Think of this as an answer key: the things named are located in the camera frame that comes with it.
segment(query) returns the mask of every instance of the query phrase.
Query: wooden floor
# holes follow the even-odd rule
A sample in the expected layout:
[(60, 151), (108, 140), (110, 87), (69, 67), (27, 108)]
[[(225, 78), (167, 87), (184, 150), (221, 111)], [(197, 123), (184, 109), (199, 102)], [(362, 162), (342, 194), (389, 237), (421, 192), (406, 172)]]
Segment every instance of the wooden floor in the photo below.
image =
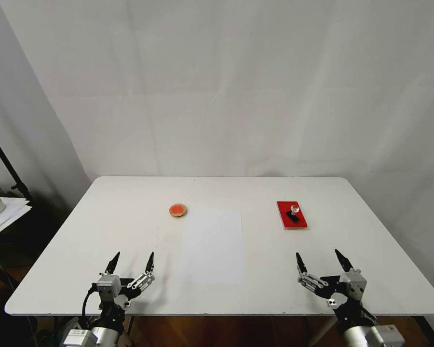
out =
[[(28, 267), (7, 270), (20, 280)], [(0, 282), (0, 336), (5, 339), (3, 346), (17, 343), (32, 346), (29, 321), (24, 317), (8, 316), (3, 311), (10, 295), (11, 291)], [(316, 332), (325, 320), (327, 317), (135, 317), (131, 338), (136, 347), (306, 346), (312, 332)], [(38, 331), (52, 328), (52, 318), (40, 317), (38, 321)], [(430, 345), (411, 317), (380, 318), (380, 323), (395, 324), (404, 336), (407, 347)], [(317, 346), (345, 344), (336, 329), (332, 328)]]

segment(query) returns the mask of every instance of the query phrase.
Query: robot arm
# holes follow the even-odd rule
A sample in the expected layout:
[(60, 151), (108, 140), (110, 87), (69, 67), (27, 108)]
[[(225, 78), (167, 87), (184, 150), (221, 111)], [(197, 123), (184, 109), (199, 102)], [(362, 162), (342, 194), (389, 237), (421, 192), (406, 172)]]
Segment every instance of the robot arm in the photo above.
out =
[(298, 282), (325, 298), (326, 304), (333, 309), (338, 318), (339, 334), (348, 346), (401, 347), (405, 341), (393, 325), (379, 326), (378, 320), (362, 305), (366, 280), (361, 271), (354, 269), (349, 259), (335, 250), (343, 274), (339, 276), (316, 277), (307, 271), (299, 253), (296, 253)]
[[(120, 252), (108, 263), (104, 273), (100, 273), (100, 279), (92, 283), (82, 305), (80, 326), (82, 330), (69, 331), (63, 345), (67, 347), (115, 347), (119, 337), (123, 333), (125, 311), (130, 307), (130, 300), (138, 297), (154, 281), (154, 252), (149, 256), (145, 272), (135, 279), (120, 278), (114, 275)], [(93, 323), (89, 323), (85, 315), (87, 300), (92, 293), (98, 292), (100, 296), (100, 317)], [(125, 297), (120, 304), (116, 298)]]

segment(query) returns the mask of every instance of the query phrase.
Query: white backdrop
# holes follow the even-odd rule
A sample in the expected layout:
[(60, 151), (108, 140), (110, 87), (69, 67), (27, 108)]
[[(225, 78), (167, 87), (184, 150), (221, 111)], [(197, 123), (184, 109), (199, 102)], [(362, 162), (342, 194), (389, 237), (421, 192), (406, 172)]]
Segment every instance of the white backdrop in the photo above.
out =
[(91, 179), (340, 175), (434, 285), (434, 0), (0, 3)]

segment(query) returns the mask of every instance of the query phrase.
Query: red tray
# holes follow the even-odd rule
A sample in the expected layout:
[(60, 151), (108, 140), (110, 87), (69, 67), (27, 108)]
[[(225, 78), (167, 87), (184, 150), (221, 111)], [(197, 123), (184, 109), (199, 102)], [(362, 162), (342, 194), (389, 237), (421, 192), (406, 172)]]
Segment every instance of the red tray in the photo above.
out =
[[(276, 204), (278, 205), (278, 210), (280, 211), (281, 220), (285, 229), (307, 228), (307, 222), (297, 201), (277, 201)], [(297, 222), (293, 222), (291, 218), (286, 215), (286, 212), (291, 212), (292, 205), (299, 207), (299, 212), (296, 213), (296, 217), (299, 218)]]

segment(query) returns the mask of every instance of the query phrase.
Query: white curtain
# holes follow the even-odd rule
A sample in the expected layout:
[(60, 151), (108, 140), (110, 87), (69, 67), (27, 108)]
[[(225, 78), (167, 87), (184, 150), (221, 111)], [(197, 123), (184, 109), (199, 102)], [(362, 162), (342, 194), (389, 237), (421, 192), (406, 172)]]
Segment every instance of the white curtain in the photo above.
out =
[[(90, 181), (1, 7), (0, 146), (42, 207), (41, 225), (33, 228), (48, 228), (43, 214), (63, 221)], [(8, 192), (13, 185), (0, 160), (0, 188)]]
[(92, 179), (343, 176), (434, 285), (434, 0), (0, 3)]

